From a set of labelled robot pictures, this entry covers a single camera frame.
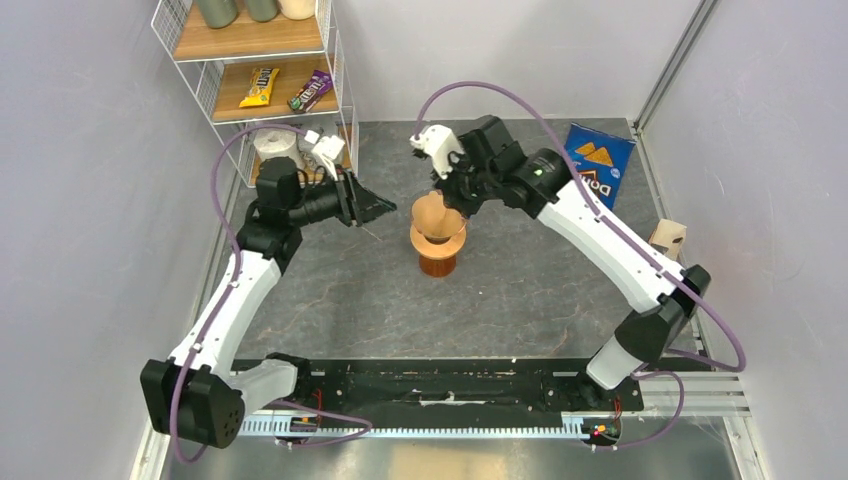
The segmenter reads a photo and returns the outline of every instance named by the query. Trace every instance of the floor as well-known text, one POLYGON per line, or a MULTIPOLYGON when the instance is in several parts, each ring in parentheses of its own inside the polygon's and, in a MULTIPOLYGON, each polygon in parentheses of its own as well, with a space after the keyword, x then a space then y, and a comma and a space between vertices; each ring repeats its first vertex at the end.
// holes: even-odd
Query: floor
MULTIPOLYGON (((577 122, 629 138, 623 119, 577 122)), ((444 123, 457 132, 470 124, 444 123)), ((552 123, 564 139, 570 121, 552 123)), ((525 153, 550 147, 535 121, 507 125, 525 153)), ((238 357, 591 356, 630 308, 575 247, 521 211, 489 202, 471 219, 454 273, 433 279, 420 272, 409 210, 431 189, 431 168, 411 155, 412 127, 361 125, 359 178, 398 211, 364 228, 335 221, 304 228, 303 245, 257 312, 238 357)), ((657 213, 638 155, 634 150, 614 212, 647 238, 657 213)), ((252 189, 239 191, 234 227, 253 198, 252 189)), ((694 348, 691 335, 684 332, 677 346, 694 348)))

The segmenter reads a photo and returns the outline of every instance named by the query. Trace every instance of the yellow m&m's package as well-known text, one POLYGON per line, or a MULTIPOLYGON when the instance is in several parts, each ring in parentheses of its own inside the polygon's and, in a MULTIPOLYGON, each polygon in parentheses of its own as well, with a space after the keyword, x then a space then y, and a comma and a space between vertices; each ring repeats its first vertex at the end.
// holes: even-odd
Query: yellow m&m's package
POLYGON ((274 90, 274 79, 280 73, 279 68, 254 68, 250 77, 250 90, 239 103, 239 108, 261 107, 271 103, 271 92, 274 90))

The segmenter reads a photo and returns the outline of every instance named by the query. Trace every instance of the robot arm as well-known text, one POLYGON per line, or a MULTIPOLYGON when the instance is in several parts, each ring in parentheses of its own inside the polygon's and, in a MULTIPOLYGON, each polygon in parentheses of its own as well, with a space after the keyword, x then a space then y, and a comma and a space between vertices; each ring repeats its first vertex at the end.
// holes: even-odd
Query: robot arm
MULTIPOLYGON (((488 200, 520 208, 571 241, 624 294, 633 311, 584 372, 594 390, 603 395, 643 363, 659 359, 692 317, 694 302, 600 220, 606 217, 651 251, 600 201, 595 200, 601 214, 592 212, 578 190, 581 180, 571 178, 558 153, 543 148, 525 155, 499 118, 486 116, 478 122, 459 137, 447 127, 428 126, 410 142, 417 156, 431 158, 434 186, 442 191, 446 206, 465 217, 476 214, 488 200)), ((699 266, 684 270, 659 253, 654 257, 665 271, 703 295, 710 281, 706 270, 699 266)))
POLYGON ((250 205, 237 235, 242 260, 237 284, 215 314, 214 306, 229 286, 236 266, 233 254, 224 279, 194 328, 168 360, 149 360, 141 372, 154 430, 172 433, 170 402, 179 371, 192 351, 196 353, 180 391, 180 438, 224 448, 235 439, 246 415, 278 398, 301 400, 308 396, 309 392, 303 391, 309 376, 305 359, 272 354, 239 375, 230 376, 230 369, 259 305, 282 278, 300 246, 301 227, 333 217, 347 226, 361 226, 396 209, 393 203, 362 187, 351 172, 332 164, 341 146, 337 137, 324 137, 316 145, 313 153, 330 165, 325 179, 317 184, 301 185, 297 167, 288 158, 274 158, 260 167, 258 198, 250 205), (198 340, 211 315, 215 315, 214 322, 198 340))

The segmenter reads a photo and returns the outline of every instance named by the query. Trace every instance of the wooden shelf board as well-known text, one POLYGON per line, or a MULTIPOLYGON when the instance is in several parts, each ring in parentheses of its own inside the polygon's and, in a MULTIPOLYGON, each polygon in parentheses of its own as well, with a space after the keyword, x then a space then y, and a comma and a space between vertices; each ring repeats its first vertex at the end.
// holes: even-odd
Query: wooden shelf board
MULTIPOLYGON (((309 57, 287 57, 264 62, 231 63, 224 68, 218 100, 212 113, 213 122, 233 122, 263 118, 297 116, 289 108, 288 101, 300 91, 312 76, 313 70, 330 73, 324 55, 309 57), (250 90, 250 76, 257 67, 279 68, 274 80, 271 103, 262 107, 239 108, 238 104, 250 90)), ((334 91, 327 92, 306 115, 339 110, 334 91)))
MULTIPOLYGON (((339 134, 344 139, 344 131, 342 127, 339 126, 339 134)), ((350 138, 353 134, 353 126, 347 126, 347 138, 350 138)), ((344 160, 342 160, 342 167, 351 168, 350 163, 350 142, 345 140, 345 148, 343 150, 344 160)), ((250 186, 256 185, 256 178, 259 177, 259 164, 262 163, 262 160, 259 159, 259 154, 257 153, 253 158, 253 171, 250 173, 250 186)), ((320 182, 324 178, 324 174, 315 175, 312 170, 306 169, 306 176, 309 177, 310 182, 318 181, 320 182)))
POLYGON ((321 32, 315 17, 289 20, 278 14, 270 22, 254 22, 243 0, 238 0, 239 16, 224 28, 209 28, 197 2, 186 18, 183 33, 174 49, 174 60, 200 61, 298 52, 321 52, 321 32))

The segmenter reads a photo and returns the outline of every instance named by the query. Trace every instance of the doritos bag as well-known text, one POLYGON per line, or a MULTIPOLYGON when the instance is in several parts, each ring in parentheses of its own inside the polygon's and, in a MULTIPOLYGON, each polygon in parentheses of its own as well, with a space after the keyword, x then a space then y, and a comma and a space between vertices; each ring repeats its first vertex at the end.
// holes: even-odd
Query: doritos bag
POLYGON ((565 151, 577 165, 584 183, 612 210, 621 177, 636 142, 571 124, 565 151))

